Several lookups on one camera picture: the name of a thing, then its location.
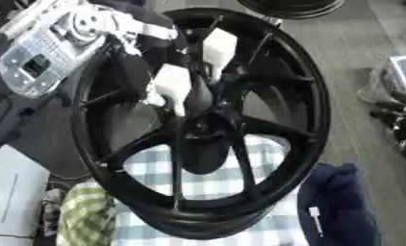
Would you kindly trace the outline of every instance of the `black wheel rim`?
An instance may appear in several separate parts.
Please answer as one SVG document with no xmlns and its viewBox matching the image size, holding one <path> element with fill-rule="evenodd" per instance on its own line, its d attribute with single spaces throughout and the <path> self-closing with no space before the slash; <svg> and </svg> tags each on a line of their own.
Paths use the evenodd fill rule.
<svg viewBox="0 0 406 246">
<path fill-rule="evenodd" d="M 282 19 L 306 19 L 333 12 L 343 4 L 343 0 L 238 0 L 254 12 Z"/>
<path fill-rule="evenodd" d="M 112 67 L 107 62 L 107 53 L 101 53 L 89 63 L 77 88 L 72 115 L 75 142 L 84 163 L 97 182 L 153 227 L 191 239 L 210 239 L 234 234 L 259 221 L 277 201 L 297 187 L 314 167 L 329 134 L 330 107 L 327 89 L 317 66 L 306 51 L 287 34 L 263 20 L 219 9 L 188 9 L 167 12 L 166 15 L 184 33 L 193 29 L 207 31 L 216 25 L 239 38 L 247 37 L 257 41 L 254 42 L 253 49 L 243 49 L 248 52 L 237 55 L 226 68 L 223 78 L 226 83 L 220 83 L 214 88 L 216 102 L 209 111 L 190 116 L 182 122 L 170 120 L 165 127 L 144 135 L 113 153 L 98 134 L 98 128 L 103 122 L 97 121 L 96 114 L 111 104 L 133 101 L 136 98 L 130 97 L 120 87 L 109 88 L 103 95 L 91 95 L 95 86 L 100 84 L 97 81 L 106 82 L 112 79 L 109 76 L 103 78 L 102 74 L 96 72 L 104 71 L 103 67 L 100 68 L 103 65 Z M 249 43 L 245 41 L 240 46 L 247 44 Z M 244 67 L 246 70 L 263 50 L 276 52 L 276 56 L 282 57 L 291 76 L 254 73 L 252 69 L 244 74 L 238 72 Z M 308 104 L 309 114 L 308 124 L 304 129 L 241 114 L 242 96 L 249 90 L 265 86 L 290 89 L 301 94 Z M 215 119 L 230 139 L 245 177 L 244 192 L 210 201 L 184 199 L 180 177 L 183 139 L 187 130 L 200 117 Z M 257 185 L 249 171 L 249 158 L 243 141 L 245 134 L 277 135 L 293 143 L 285 161 Z M 169 144 L 172 149 L 172 196 L 165 196 L 140 184 L 123 172 L 122 167 L 126 158 L 163 143 Z"/>
</svg>

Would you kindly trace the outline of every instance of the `gray floor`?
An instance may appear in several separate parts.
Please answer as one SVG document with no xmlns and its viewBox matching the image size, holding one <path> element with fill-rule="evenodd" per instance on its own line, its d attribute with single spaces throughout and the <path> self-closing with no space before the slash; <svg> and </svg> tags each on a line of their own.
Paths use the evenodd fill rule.
<svg viewBox="0 0 406 246">
<path fill-rule="evenodd" d="M 163 2 L 157 1 L 159 10 L 204 5 L 243 11 L 233 0 Z M 356 96 L 368 79 L 367 68 L 390 55 L 406 54 L 406 9 L 393 0 L 347 0 L 327 16 L 287 21 L 285 30 L 315 58 L 331 92 L 333 127 L 321 159 L 359 165 L 385 245 L 406 246 L 406 162 L 382 136 L 378 122 L 368 117 L 368 106 Z M 57 173 L 79 175 L 85 170 L 72 148 L 66 114 L 54 103 L 25 129 L 15 146 Z"/>
</svg>

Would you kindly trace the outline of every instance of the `cable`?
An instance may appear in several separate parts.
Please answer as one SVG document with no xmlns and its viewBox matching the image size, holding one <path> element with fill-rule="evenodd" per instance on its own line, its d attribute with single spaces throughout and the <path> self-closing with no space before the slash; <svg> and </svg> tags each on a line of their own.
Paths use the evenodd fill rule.
<svg viewBox="0 0 406 246">
<path fill-rule="evenodd" d="M 14 237 L 14 238 L 19 238 L 19 239 L 30 239 L 30 240 L 35 238 L 33 235 L 0 234 L 0 236 Z"/>
</svg>

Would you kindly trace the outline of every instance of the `robotic arm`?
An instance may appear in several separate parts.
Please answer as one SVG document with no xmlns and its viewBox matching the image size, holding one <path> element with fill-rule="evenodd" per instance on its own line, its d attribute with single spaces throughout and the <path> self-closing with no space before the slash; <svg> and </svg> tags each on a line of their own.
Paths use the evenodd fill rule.
<svg viewBox="0 0 406 246">
<path fill-rule="evenodd" d="M 188 55 L 187 44 L 169 19 L 137 6 L 127 9 L 120 12 L 87 0 L 38 0 L 0 28 L 0 146 L 109 40 L 121 52 L 119 65 L 140 100 L 158 107 L 165 104 L 163 96 L 171 95 L 157 90 L 138 38 L 153 39 L 162 47 L 173 45 L 179 57 Z M 181 104 L 189 92 L 172 99 L 181 98 Z"/>
</svg>

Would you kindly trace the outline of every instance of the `dark blue towel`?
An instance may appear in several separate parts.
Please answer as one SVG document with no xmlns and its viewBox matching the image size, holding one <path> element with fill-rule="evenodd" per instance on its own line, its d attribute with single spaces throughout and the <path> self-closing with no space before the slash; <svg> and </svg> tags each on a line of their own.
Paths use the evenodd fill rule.
<svg viewBox="0 0 406 246">
<path fill-rule="evenodd" d="M 311 246 L 380 246 L 381 239 L 368 210 L 355 164 L 319 163 L 298 195 L 299 218 Z M 321 237 L 309 208 L 318 207 Z"/>
</svg>

